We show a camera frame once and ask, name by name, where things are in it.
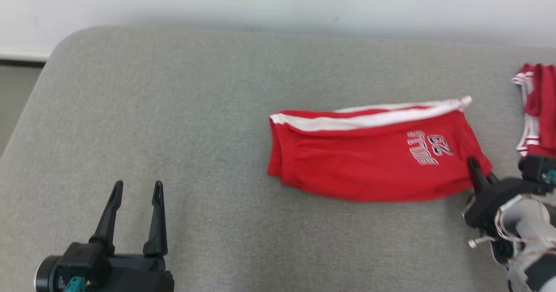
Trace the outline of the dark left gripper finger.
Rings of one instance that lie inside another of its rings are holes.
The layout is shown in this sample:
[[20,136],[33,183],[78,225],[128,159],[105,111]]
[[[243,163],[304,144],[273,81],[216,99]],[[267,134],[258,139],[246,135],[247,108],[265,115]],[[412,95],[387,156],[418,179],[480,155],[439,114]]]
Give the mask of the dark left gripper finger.
[[149,238],[143,245],[143,254],[148,258],[163,258],[168,254],[167,227],[165,221],[165,197],[163,183],[155,182],[152,197],[153,214]]
[[114,187],[109,200],[106,203],[103,214],[101,215],[99,224],[93,235],[89,239],[89,243],[100,243],[105,247],[107,254],[115,253],[113,244],[115,223],[117,211],[120,208],[123,194],[123,181],[118,180]]

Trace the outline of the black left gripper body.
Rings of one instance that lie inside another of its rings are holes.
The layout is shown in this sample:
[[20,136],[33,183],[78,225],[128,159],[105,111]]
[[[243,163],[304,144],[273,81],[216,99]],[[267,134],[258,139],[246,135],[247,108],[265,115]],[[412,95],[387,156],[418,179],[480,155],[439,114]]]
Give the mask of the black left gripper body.
[[101,292],[173,292],[173,274],[165,268],[165,256],[117,254],[109,258],[111,272]]

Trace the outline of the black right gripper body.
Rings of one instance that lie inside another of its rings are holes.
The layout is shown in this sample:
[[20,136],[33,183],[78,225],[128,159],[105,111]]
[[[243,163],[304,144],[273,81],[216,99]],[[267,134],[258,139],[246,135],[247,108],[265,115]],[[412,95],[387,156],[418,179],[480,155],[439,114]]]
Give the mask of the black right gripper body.
[[476,229],[485,222],[493,222],[499,207],[520,194],[534,193],[539,189],[538,183],[506,178],[490,184],[485,178],[474,178],[474,199],[463,211],[467,226]]

